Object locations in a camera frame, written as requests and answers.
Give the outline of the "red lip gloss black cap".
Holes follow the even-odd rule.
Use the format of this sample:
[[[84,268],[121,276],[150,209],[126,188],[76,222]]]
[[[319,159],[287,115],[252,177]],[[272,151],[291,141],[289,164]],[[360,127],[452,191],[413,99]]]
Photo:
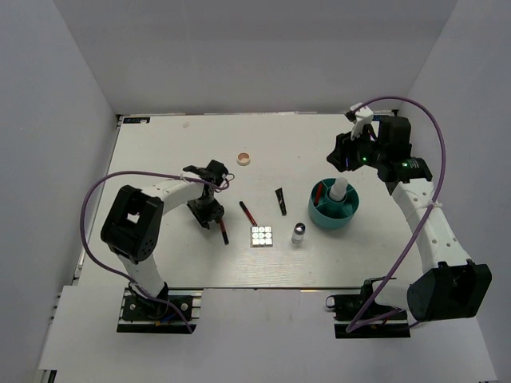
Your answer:
[[[221,230],[222,238],[224,241],[224,245],[227,246],[229,244],[229,238],[228,238],[227,229],[225,227],[225,223],[224,223],[223,219],[220,219],[219,225],[220,225],[220,230]]]

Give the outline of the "clear eyeshadow palette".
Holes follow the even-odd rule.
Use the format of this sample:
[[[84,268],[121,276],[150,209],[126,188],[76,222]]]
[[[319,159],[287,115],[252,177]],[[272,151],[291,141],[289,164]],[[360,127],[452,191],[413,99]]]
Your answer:
[[[264,248],[273,246],[273,230],[271,226],[253,226],[251,228],[251,247]]]

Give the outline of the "white lotion bottle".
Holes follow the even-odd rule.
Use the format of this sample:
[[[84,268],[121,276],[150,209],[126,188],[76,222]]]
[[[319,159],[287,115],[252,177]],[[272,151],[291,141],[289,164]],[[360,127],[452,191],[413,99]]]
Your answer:
[[[347,179],[343,177],[337,178],[329,189],[328,197],[336,203],[342,202],[346,198],[348,186],[349,182]]]

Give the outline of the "black squeeze tube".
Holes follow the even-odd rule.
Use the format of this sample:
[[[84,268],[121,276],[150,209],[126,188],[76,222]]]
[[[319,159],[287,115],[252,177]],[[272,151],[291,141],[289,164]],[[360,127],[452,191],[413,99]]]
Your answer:
[[[275,195],[276,195],[276,198],[277,198],[277,201],[278,201],[278,205],[279,205],[279,209],[281,211],[281,215],[282,216],[286,216],[287,215],[287,207],[286,207],[285,200],[284,200],[283,189],[282,188],[276,189],[275,190]]]

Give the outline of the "red lip gloss tube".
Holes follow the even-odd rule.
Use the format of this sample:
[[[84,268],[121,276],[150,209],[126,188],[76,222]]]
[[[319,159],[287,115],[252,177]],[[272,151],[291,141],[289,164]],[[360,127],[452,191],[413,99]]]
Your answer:
[[[319,205],[319,202],[322,198],[322,193],[323,193],[323,183],[318,183],[316,193],[315,193],[314,202],[313,202],[314,207],[317,207]]]

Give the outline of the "clear bottle black cap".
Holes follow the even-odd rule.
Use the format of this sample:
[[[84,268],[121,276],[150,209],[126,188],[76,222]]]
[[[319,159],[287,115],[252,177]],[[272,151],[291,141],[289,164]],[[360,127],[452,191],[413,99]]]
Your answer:
[[[294,244],[300,244],[303,241],[306,232],[306,225],[304,223],[297,223],[291,235],[291,241]]]

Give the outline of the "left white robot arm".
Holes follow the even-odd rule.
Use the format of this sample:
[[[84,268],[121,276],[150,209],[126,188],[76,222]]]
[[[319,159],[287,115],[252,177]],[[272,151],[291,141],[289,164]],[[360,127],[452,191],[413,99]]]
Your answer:
[[[204,168],[190,165],[184,172],[193,177],[169,176],[147,188],[122,187],[101,229],[102,242],[123,263],[131,287],[142,297],[141,309],[150,318],[161,318],[168,311],[168,285],[153,257],[163,216],[185,205],[207,230],[224,216],[224,207],[215,197],[228,184],[229,171],[224,164],[211,160]]]

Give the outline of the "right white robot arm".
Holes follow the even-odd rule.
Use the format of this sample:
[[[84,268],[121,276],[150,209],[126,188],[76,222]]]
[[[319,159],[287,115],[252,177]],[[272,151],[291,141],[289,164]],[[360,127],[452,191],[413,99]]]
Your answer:
[[[362,312],[379,318],[389,307],[406,310],[418,322],[472,318],[492,281],[485,264],[476,264],[456,239],[438,202],[440,184],[432,181],[424,161],[411,154],[411,124],[400,116],[384,116],[374,130],[372,118],[348,115],[354,127],[337,135],[327,162],[341,172],[362,166],[378,178],[399,206],[416,246],[422,276],[415,282],[386,277],[360,298]]]

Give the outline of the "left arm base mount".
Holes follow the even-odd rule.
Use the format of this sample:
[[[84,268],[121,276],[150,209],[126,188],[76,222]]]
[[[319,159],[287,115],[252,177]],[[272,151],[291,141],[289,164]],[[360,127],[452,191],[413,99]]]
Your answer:
[[[200,317],[202,290],[176,290],[168,292],[168,300],[176,306],[188,322],[168,306],[150,306],[149,301],[125,288],[117,321],[120,334],[191,334]]]

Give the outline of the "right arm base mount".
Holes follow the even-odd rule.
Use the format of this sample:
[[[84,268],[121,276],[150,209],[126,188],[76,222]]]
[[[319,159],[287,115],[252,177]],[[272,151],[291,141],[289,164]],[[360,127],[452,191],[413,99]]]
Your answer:
[[[395,308],[372,302],[362,317],[357,321],[371,320],[352,332],[347,327],[360,311],[364,303],[372,295],[376,282],[382,278],[371,278],[364,281],[359,292],[349,294],[331,294],[325,300],[326,309],[334,314],[334,330],[336,339],[391,339],[409,338],[410,329],[407,313],[404,310],[390,315]]]

